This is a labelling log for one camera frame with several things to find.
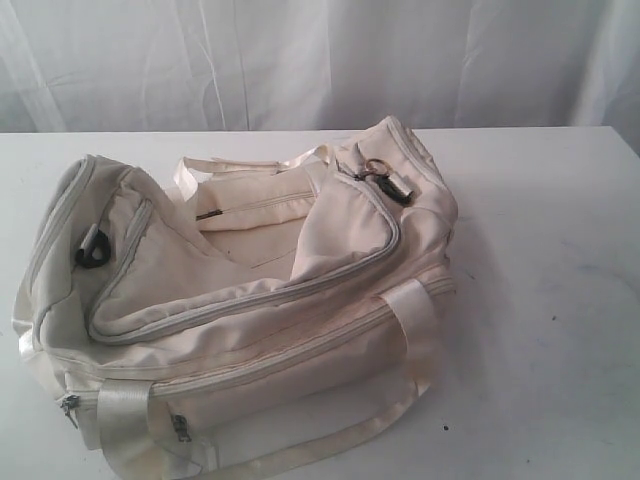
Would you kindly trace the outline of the cream white duffel bag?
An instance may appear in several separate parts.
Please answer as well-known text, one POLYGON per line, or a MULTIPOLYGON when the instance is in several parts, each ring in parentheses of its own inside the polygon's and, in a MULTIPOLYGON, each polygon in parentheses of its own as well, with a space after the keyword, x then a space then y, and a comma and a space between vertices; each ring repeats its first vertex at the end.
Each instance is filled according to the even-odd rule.
POLYGON ((395 117, 289 161, 87 156, 16 295, 23 361, 123 479, 265 479, 429 388, 457 203, 395 117))

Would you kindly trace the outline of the white backdrop curtain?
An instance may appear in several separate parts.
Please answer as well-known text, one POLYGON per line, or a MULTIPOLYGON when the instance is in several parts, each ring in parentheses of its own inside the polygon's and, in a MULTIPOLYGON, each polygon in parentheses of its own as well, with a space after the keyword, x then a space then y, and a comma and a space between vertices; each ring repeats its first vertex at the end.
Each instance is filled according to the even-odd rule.
POLYGON ((5 132, 608 125, 635 1, 5 1, 5 132))

